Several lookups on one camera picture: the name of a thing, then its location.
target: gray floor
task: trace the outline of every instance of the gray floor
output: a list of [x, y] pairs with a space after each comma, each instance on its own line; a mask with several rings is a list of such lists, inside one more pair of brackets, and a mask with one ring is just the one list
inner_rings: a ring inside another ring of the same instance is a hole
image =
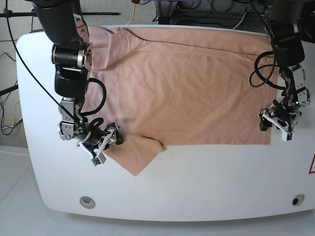
[[[218, 0], [215, 7], [217, 10], [225, 10], [229, 7], [231, 0]], [[231, 12], [243, 13], [246, 4], [235, 3]], [[0, 9], [4, 9], [5, 0], [0, 0]], [[81, 7], [83, 12], [120, 12], [120, 16], [85, 16], [87, 24], [94, 26], [101, 25], [123, 25], [126, 24], [132, 15], [133, 5], [131, 0], [81, 0]], [[25, 0], [9, 0], [8, 9], [13, 12], [30, 12], [32, 10], [32, 3]], [[210, 5], [206, 0], [202, 1], [200, 10], [209, 10]], [[137, 5], [134, 19], [131, 24], [153, 24], [152, 19], [156, 15], [155, 4], [150, 2], [146, 5]], [[31, 31], [31, 17], [16, 17], [10, 18], [10, 24], [12, 28], [13, 37], [18, 39], [21, 35], [29, 33]], [[34, 18], [34, 29], [40, 29], [41, 25], [39, 21]], [[0, 40], [8, 40], [9, 34], [7, 30], [5, 18], [0, 19]], [[15, 58], [15, 51], [11, 42], [0, 42], [0, 55], [3, 52], [9, 53]], [[17, 80], [15, 62], [11, 61], [7, 56], [0, 58], [0, 90], [13, 86]], [[4, 104], [5, 118], [13, 120], [13, 106], [19, 101], [18, 91], [14, 91], [9, 96], [7, 102]], [[20, 104], [17, 105], [15, 111], [16, 118], [21, 117]], [[9, 121], [5, 121], [5, 125], [12, 125]], [[15, 147], [27, 147], [27, 142], [24, 133], [23, 124], [16, 128], [11, 135], [4, 136], [0, 133], [0, 145], [15, 146]]]

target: yellow cable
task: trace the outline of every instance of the yellow cable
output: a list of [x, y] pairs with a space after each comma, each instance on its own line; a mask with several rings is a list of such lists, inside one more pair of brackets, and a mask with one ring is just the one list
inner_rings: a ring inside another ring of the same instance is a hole
[[129, 21], [126, 25], [129, 25], [129, 24], [131, 23], [131, 21], [132, 21], [132, 19], [133, 19], [133, 17], [134, 17], [134, 13], [135, 13], [135, 11], [136, 11], [136, 4], [133, 4], [133, 13], [132, 13], [132, 17], [131, 17], [130, 21]]
[[15, 103], [14, 107], [13, 107], [13, 118], [14, 118], [14, 124], [16, 123], [16, 119], [15, 119], [15, 107], [16, 105], [18, 105], [20, 102]]
[[1, 119], [1, 120], [7, 120], [7, 121], [9, 121], [9, 122], [15, 124], [15, 122], [11, 121], [10, 119], [3, 118], [3, 119]]

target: black wire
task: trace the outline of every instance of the black wire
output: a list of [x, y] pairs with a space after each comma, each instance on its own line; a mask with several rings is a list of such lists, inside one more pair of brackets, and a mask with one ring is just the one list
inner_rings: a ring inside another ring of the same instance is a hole
[[[271, 43], [271, 47], [272, 49], [274, 50], [275, 48], [275, 43], [274, 43], [274, 40], [273, 40], [273, 37], [272, 37], [272, 34], [271, 34], [271, 31], [268, 27], [268, 25], [266, 24], [266, 22], [264, 21], [264, 19], [261, 17], [261, 15], [259, 14], [259, 12], [257, 11], [256, 7], [254, 6], [252, 0], [249, 0], [249, 3], [254, 11], [254, 13], [258, 16], [258, 18], [260, 19], [260, 21], [263, 23], [268, 35], [269, 35], [269, 38], [270, 38], [270, 43]], [[271, 87], [275, 88], [275, 89], [281, 89], [281, 90], [285, 90], [285, 87], [281, 87], [281, 86], [277, 86], [275, 84], [271, 85], [272, 83], [269, 81], [269, 79], [271, 78], [274, 70], [275, 70], [275, 65], [276, 65], [276, 58], [274, 57], [274, 62], [273, 62], [273, 67], [270, 71], [270, 74], [268, 75], [267, 78], [263, 77], [262, 74], [259, 72], [259, 69], [258, 69], [258, 63], [260, 61], [261, 58], [267, 56], [267, 55], [272, 55], [274, 54], [273, 52], [266, 52], [266, 53], [262, 53], [261, 55], [259, 55], [254, 63], [254, 69], [255, 69], [255, 73], [257, 74], [257, 76], [263, 81], [263, 84], [267, 83], [268, 85], [270, 85]]]
[[105, 101], [106, 101], [106, 96], [107, 96], [107, 94], [106, 94], [105, 85], [104, 85], [100, 80], [97, 80], [97, 79], [95, 79], [95, 78], [89, 78], [88, 84], [91, 83], [91, 82], [92, 82], [92, 83], [97, 83], [97, 84], [99, 84], [99, 85], [101, 86], [102, 92], [103, 92], [103, 98], [102, 98], [102, 101], [101, 101], [100, 105], [99, 105], [95, 110], [90, 111], [90, 112], [82, 112], [82, 113], [81, 113], [81, 116], [83, 116], [83, 117], [90, 116], [90, 115], [94, 115], [94, 114], [96, 114], [97, 112], [99, 112], [100, 109], [102, 109], [102, 107], [104, 106]]
[[[14, 43], [14, 40], [13, 40], [13, 35], [12, 35], [12, 31], [11, 31], [11, 27], [10, 27], [10, 22], [9, 22], [9, 16], [8, 16], [8, 0], [5, 0], [5, 14], [6, 14], [6, 23], [8, 25], [8, 30], [9, 30], [9, 34], [10, 34], [10, 37], [11, 37], [11, 41], [12, 41], [12, 44], [13, 44], [13, 47], [15, 48], [15, 51], [16, 51], [16, 54], [19, 56], [22, 64], [25, 66], [26, 70], [29, 72], [29, 74], [34, 78], [34, 80], [38, 83], [38, 85], [47, 93], [47, 95], [62, 109], [64, 110], [67, 115], [69, 117], [71, 117], [74, 121], [78, 121], [77, 118], [75, 118], [63, 105], [61, 105], [59, 102], [56, 101], [56, 99], [47, 91], [47, 89], [45, 89], [45, 87], [38, 81], [38, 79], [33, 75], [33, 73], [30, 71], [30, 69], [27, 67], [27, 65], [25, 64], [25, 62], [23, 61], [15, 43]], [[87, 129], [84, 125], [80, 125], [80, 123], [78, 122], [79, 126], [81, 128], [83, 128], [84, 130], [86, 131], [89, 131], [89, 132], [92, 132], [90, 131], [89, 129]], [[103, 131], [103, 132], [92, 132], [92, 133], [96, 133], [96, 134], [101, 134], [101, 135], [107, 135], [109, 134], [108, 131]]]
[[[212, 7], [212, 9], [213, 9], [214, 11], [218, 11], [218, 10], [215, 9], [214, 4], [215, 4], [215, 0], [212, 0], [212, 2], [211, 2], [211, 7]], [[228, 11], [230, 11], [230, 10], [233, 8], [233, 6], [234, 6], [234, 1], [231, 0], [231, 5], [230, 5], [230, 7], [229, 7], [227, 10], [219, 11], [219, 12], [228, 12]]]
[[13, 132], [14, 128], [15, 128], [19, 123], [23, 122], [23, 120], [21, 119], [19, 122], [15, 123], [15, 124], [13, 125], [13, 128], [11, 128], [11, 130], [10, 130], [9, 133], [5, 133], [4, 130], [3, 130], [3, 128], [4, 128], [4, 126], [3, 126], [3, 122], [4, 122], [4, 120], [3, 120], [3, 119], [4, 119], [4, 107], [3, 107], [3, 105], [2, 105], [1, 102], [0, 102], [0, 105], [1, 105], [1, 108], [2, 108], [2, 116], [1, 116], [1, 124], [0, 124], [1, 132], [2, 132], [3, 135], [8, 136], [8, 135], [10, 135], [10, 134]]
[[194, 4], [194, 1], [192, 2], [192, 4], [191, 4], [190, 7], [186, 7], [182, 2], [179, 1], [176, 6], [178, 6], [179, 9], [195, 10], [195, 9], [197, 9], [198, 7], [200, 7], [200, 5], [201, 5], [201, 0], [198, 2], [197, 6], [193, 7], [193, 4]]
[[207, 2], [208, 2], [209, 5], [210, 5], [210, 12], [209, 12], [206, 16], [202, 16], [202, 17], [188, 16], [188, 15], [184, 14], [184, 12], [180, 12], [180, 14], [182, 14], [182, 15], [184, 15], [184, 16], [186, 16], [186, 17], [192, 18], [192, 19], [204, 19], [204, 18], [207, 18], [207, 17], [210, 16], [211, 13], [212, 13], [212, 6], [211, 6], [211, 3], [210, 3], [209, 0], [207, 0]]
[[0, 57], [2, 57], [3, 55], [7, 55], [12, 61], [16, 61], [15, 59], [13, 59], [9, 53], [2, 53]]
[[0, 42], [12, 42], [12, 40], [0, 40]]
[[31, 17], [31, 32], [33, 31], [33, 21], [34, 21], [34, 16]]
[[247, 14], [245, 15], [245, 17], [244, 17], [244, 19], [243, 19], [243, 21], [242, 21], [242, 23], [241, 23], [241, 28], [240, 28], [240, 30], [242, 30], [242, 28], [243, 28], [243, 26], [244, 26], [244, 23], [245, 23], [245, 21], [246, 21], [248, 15], [249, 15], [249, 14], [255, 14], [254, 12], [249, 12], [249, 11], [247, 11], [247, 7], [245, 8], [245, 12], [247, 12]]
[[5, 100], [2, 101], [3, 104], [5, 104], [5, 102], [8, 100], [8, 97], [10, 96], [10, 94], [11, 94], [12, 92], [13, 92], [13, 91], [11, 91], [11, 92], [7, 95], [7, 97], [5, 98]]
[[145, 5], [145, 4], [148, 4], [149, 2], [151, 2], [151, 1], [148, 1], [148, 2], [145, 2], [145, 3], [139, 3], [139, 5]]
[[156, 16], [155, 16], [155, 17], [154, 17], [154, 19], [152, 20], [152, 22], [156, 22], [156, 21], [158, 21], [158, 20], [157, 20], [157, 17], [158, 17], [158, 11], [157, 11]]
[[[265, 68], [265, 67], [268, 67], [268, 66], [272, 66], [273, 68], [274, 68], [274, 67], [281, 68], [281, 67], [278, 66], [278, 65], [268, 64], [268, 65], [263, 65], [263, 66], [259, 67], [258, 70], [260, 70], [260, 69], [262, 69], [262, 68]], [[273, 87], [273, 88], [275, 88], [275, 89], [285, 90], [285, 87], [281, 87], [281, 86], [275, 85], [274, 83], [270, 82], [270, 81], [269, 81], [270, 78], [265, 79], [265, 80], [262, 80], [263, 82], [262, 82], [261, 84], [259, 84], [259, 85], [253, 85], [253, 84], [252, 84], [252, 77], [253, 77], [253, 75], [254, 75], [255, 73], [256, 73], [256, 72], [253, 71], [253, 73], [250, 75], [250, 85], [251, 85], [252, 87], [258, 88], [258, 87], [260, 87], [260, 86], [263, 86], [265, 83], [267, 83], [268, 85], [270, 85], [271, 87]]]
[[238, 1], [238, 0], [232, 0], [232, 1], [243, 3], [243, 4], [247, 4], [248, 3], [248, 1]]
[[276, 110], [276, 109], [279, 108], [279, 107], [283, 107], [286, 103], [288, 103], [288, 101], [289, 101], [289, 98], [288, 98], [288, 97], [286, 97], [286, 99], [283, 99], [282, 104], [277, 101], [277, 102], [279, 103], [279, 105], [278, 105], [278, 106], [275, 106], [275, 107], [272, 107], [272, 109]]

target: black cable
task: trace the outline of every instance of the black cable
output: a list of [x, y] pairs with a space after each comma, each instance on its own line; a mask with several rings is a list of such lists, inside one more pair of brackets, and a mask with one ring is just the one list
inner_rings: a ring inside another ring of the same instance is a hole
[[145, 2], [145, 3], [139, 3], [139, 5], [145, 5], [145, 4], [148, 4], [149, 2], [151, 2], [151, 1], [148, 1], [148, 2]]
[[8, 94], [8, 96], [5, 98], [5, 100], [2, 101], [3, 104], [5, 104], [5, 102], [8, 100], [8, 98], [9, 98], [9, 96], [10, 96], [10, 94], [11, 94], [12, 92], [13, 92], [13, 91], [11, 91], [11, 92]]
[[16, 61], [15, 59], [13, 59], [9, 53], [2, 53], [0, 57], [2, 57], [3, 55], [7, 55], [12, 61]]
[[239, 3], [242, 3], [242, 4], [248, 4], [248, 1], [239, 1], [239, 0], [232, 0], [232, 1], [239, 2]]
[[208, 12], [200, 12], [200, 13], [207, 13], [206, 16], [202, 16], [202, 17], [188, 16], [188, 15], [184, 14], [184, 12], [180, 12], [180, 14], [182, 14], [182, 15], [184, 15], [184, 16], [186, 16], [186, 17], [192, 18], [192, 19], [204, 19], [204, 18], [207, 18], [207, 17], [210, 16], [211, 13], [212, 13], [212, 6], [211, 6], [211, 3], [210, 3], [209, 0], [207, 0], [207, 2], [208, 2], [209, 5], [210, 5], [210, 12], [209, 12], [209, 13], [208, 13]]
[[98, 128], [103, 123], [104, 123], [104, 119], [103, 118], [95, 118], [94, 120], [91, 121], [91, 123], [89, 124], [88, 128], [89, 129]]
[[[6, 13], [6, 23], [8, 25], [8, 30], [9, 30], [9, 34], [11, 37], [11, 41], [13, 44], [13, 47], [15, 48], [16, 54], [19, 56], [22, 64], [25, 66], [26, 70], [29, 72], [29, 74], [34, 78], [34, 80], [38, 83], [38, 85], [47, 93], [47, 95], [62, 109], [64, 110], [67, 115], [69, 117], [71, 117], [74, 121], [78, 122], [78, 119], [75, 118], [63, 105], [61, 105], [59, 102], [56, 101], [56, 99], [47, 91], [47, 89], [45, 89], [45, 87], [38, 81], [38, 79], [33, 75], [33, 73], [30, 71], [30, 69], [27, 67], [27, 65], [25, 64], [25, 62], [23, 61], [15, 43], [14, 43], [14, 39], [13, 39], [13, 35], [12, 35], [12, 31], [11, 31], [11, 27], [10, 27], [10, 22], [9, 22], [9, 17], [8, 17], [8, 0], [5, 0], [5, 13]], [[84, 125], [80, 125], [81, 128], [83, 128], [84, 130], [91, 132], [89, 129], [87, 129]], [[96, 134], [101, 134], [101, 135], [107, 135], [109, 134], [108, 131], [103, 131], [103, 132], [97, 132]]]
[[255, 14], [254, 12], [249, 12], [249, 11], [247, 11], [247, 7], [245, 8], [245, 12], [247, 12], [247, 14], [245, 15], [245, 17], [244, 17], [244, 19], [243, 19], [243, 21], [242, 21], [242, 23], [241, 23], [241, 28], [240, 28], [240, 30], [242, 30], [242, 28], [243, 28], [243, 26], [244, 26], [244, 23], [245, 23], [245, 21], [246, 21], [248, 15], [249, 15], [249, 14]]
[[286, 99], [283, 99], [282, 104], [281, 104], [280, 102], [278, 102], [277, 100], [274, 100], [274, 104], [275, 104], [275, 101], [276, 101], [277, 103], [279, 103], [279, 105], [278, 105], [278, 106], [273, 107], [272, 109], [276, 110], [277, 108], [279, 108], [279, 107], [283, 107], [286, 103], [288, 103], [289, 98], [288, 98], [288, 97], [285, 97], [285, 98], [286, 98]]
[[[218, 10], [215, 9], [214, 4], [215, 4], [215, 0], [212, 0], [212, 2], [211, 2], [211, 7], [212, 7], [212, 9], [213, 9], [214, 11], [218, 11]], [[228, 12], [228, 11], [230, 11], [230, 10], [233, 8], [233, 6], [234, 6], [234, 1], [231, 0], [231, 5], [230, 5], [230, 7], [229, 7], [227, 10], [219, 11], [219, 12]]]
[[33, 21], [34, 21], [34, 16], [31, 17], [31, 32], [33, 32]]
[[17, 90], [18, 88], [19, 88], [18, 85], [13, 85], [11, 87], [5, 88], [4, 90], [0, 91], [0, 97], [5, 95], [5, 94], [7, 94], [7, 93], [10, 93], [10, 92], [12, 92], [14, 90]]
[[102, 109], [102, 107], [104, 106], [105, 101], [106, 101], [106, 96], [107, 96], [107, 94], [106, 94], [105, 85], [104, 85], [100, 80], [97, 80], [97, 79], [95, 79], [95, 78], [89, 78], [88, 84], [91, 83], [91, 82], [92, 82], [92, 83], [97, 83], [97, 84], [99, 84], [99, 85], [101, 86], [102, 92], [103, 92], [103, 98], [102, 98], [102, 101], [101, 101], [100, 105], [99, 105], [95, 110], [90, 111], [90, 112], [83, 112], [83, 113], [81, 113], [81, 116], [83, 116], [83, 117], [90, 116], [90, 115], [94, 115], [94, 114], [96, 114], [97, 112], [99, 112], [100, 109]]
[[[264, 19], [261, 17], [261, 15], [258, 13], [258, 11], [257, 11], [256, 7], [254, 6], [252, 0], [249, 0], [249, 3], [250, 3], [250, 5], [251, 5], [251, 7], [252, 7], [254, 13], [258, 16], [258, 18], [260, 19], [260, 21], [263, 23], [263, 25], [264, 25], [264, 27], [265, 27], [265, 29], [266, 29], [268, 35], [269, 35], [271, 47], [272, 47], [272, 49], [274, 50], [274, 48], [275, 48], [275, 43], [274, 43], [274, 40], [273, 40], [271, 31], [270, 31], [268, 25], [266, 24], [266, 22], [264, 21]], [[272, 55], [272, 54], [274, 54], [274, 53], [273, 53], [273, 52], [265, 52], [265, 53], [260, 54], [260, 55], [257, 57], [257, 59], [256, 59], [256, 61], [255, 61], [255, 63], [254, 63], [255, 73], [256, 73], [257, 76], [263, 81], [263, 83], [262, 83], [261, 85], [267, 83], [268, 85], [270, 85], [271, 87], [273, 87], [273, 88], [275, 88], [275, 89], [285, 90], [284, 87], [277, 86], [277, 85], [275, 85], [275, 84], [271, 85], [272, 83], [269, 81], [269, 79], [271, 78], [271, 76], [272, 76], [272, 74], [273, 74], [273, 72], [274, 72], [274, 70], [275, 70], [275, 65], [276, 65], [276, 61], [277, 61], [275, 57], [274, 57], [273, 67], [272, 67], [272, 69], [271, 69], [271, 71], [270, 71], [270, 74], [268, 75], [267, 78], [263, 77], [262, 74], [259, 72], [258, 63], [259, 63], [260, 59], [263, 58], [263, 57], [265, 57], [265, 56], [267, 56], [267, 55]]]
[[252, 87], [258, 88], [258, 87], [263, 86], [265, 83], [268, 83], [268, 85], [270, 85], [271, 87], [275, 88], [276, 85], [273, 84], [273, 83], [271, 83], [271, 82], [269, 81], [270, 78], [271, 78], [271, 76], [272, 76], [272, 74], [274, 73], [275, 68], [276, 68], [276, 60], [275, 60], [275, 58], [274, 58], [273, 66], [272, 66], [272, 68], [271, 68], [271, 72], [269, 73], [269, 75], [268, 75], [267, 78], [263, 77], [262, 74], [259, 72], [259, 69], [258, 69], [258, 64], [259, 64], [260, 60], [261, 60], [262, 58], [264, 58], [264, 57], [266, 57], [266, 56], [269, 56], [269, 55], [272, 55], [272, 54], [273, 54], [272, 51], [271, 51], [271, 52], [264, 52], [264, 53], [260, 54], [260, 55], [256, 58], [255, 63], [254, 63], [254, 69], [255, 69], [254, 72], [257, 74], [257, 76], [258, 76], [263, 82], [262, 82], [261, 84], [259, 84], [259, 85], [253, 85], [253, 84], [251, 84]]
[[154, 17], [154, 19], [152, 20], [152, 22], [156, 22], [156, 21], [158, 21], [157, 17], [158, 17], [158, 11], [157, 11], [156, 16], [155, 16], [155, 17]]
[[2, 108], [2, 116], [1, 116], [1, 123], [0, 123], [1, 132], [2, 132], [3, 135], [8, 136], [8, 135], [10, 135], [13, 132], [14, 128], [16, 126], [18, 126], [19, 123], [23, 122], [23, 120], [21, 119], [19, 122], [15, 123], [13, 125], [13, 127], [11, 128], [9, 133], [5, 133], [4, 130], [3, 130], [3, 128], [4, 128], [4, 126], [3, 126], [3, 122], [4, 122], [4, 120], [3, 120], [4, 119], [4, 107], [3, 107], [1, 102], [0, 102], [0, 105], [1, 105], [1, 108]]
[[[281, 67], [278, 66], [278, 65], [268, 64], [268, 65], [263, 65], [263, 66], [259, 67], [258, 70], [260, 70], [260, 69], [262, 69], [262, 68], [265, 68], [265, 67], [268, 67], [268, 66], [272, 66], [273, 68], [274, 68], [274, 67], [281, 68]], [[275, 85], [274, 83], [270, 82], [270, 81], [269, 81], [270, 78], [269, 78], [268, 80], [267, 80], [267, 79], [263, 80], [263, 79], [260, 78], [263, 82], [262, 82], [261, 84], [259, 84], [259, 85], [253, 85], [253, 84], [252, 84], [252, 77], [253, 77], [253, 75], [254, 75], [255, 73], [256, 73], [256, 71], [253, 71], [253, 73], [250, 75], [250, 85], [251, 85], [252, 87], [257, 88], [257, 87], [260, 87], [260, 86], [264, 85], [265, 83], [267, 83], [269, 86], [271, 86], [271, 87], [273, 87], [273, 88], [275, 88], [275, 89], [285, 90], [285, 87], [281, 87], [281, 86]]]
[[198, 2], [197, 6], [193, 7], [193, 4], [194, 4], [194, 1], [192, 2], [191, 6], [190, 7], [186, 7], [184, 6], [184, 4], [182, 2], [178, 2], [178, 6], [180, 9], [185, 9], [185, 10], [195, 10], [197, 9], [198, 7], [200, 7], [201, 5], [201, 0]]
[[0, 42], [12, 42], [12, 40], [0, 40]]

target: metal stand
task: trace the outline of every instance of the metal stand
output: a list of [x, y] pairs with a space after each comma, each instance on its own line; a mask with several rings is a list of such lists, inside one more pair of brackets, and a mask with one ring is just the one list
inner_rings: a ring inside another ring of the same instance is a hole
[[173, 11], [177, 1], [155, 1], [158, 24], [159, 25], [170, 25], [171, 19], [173, 18]]

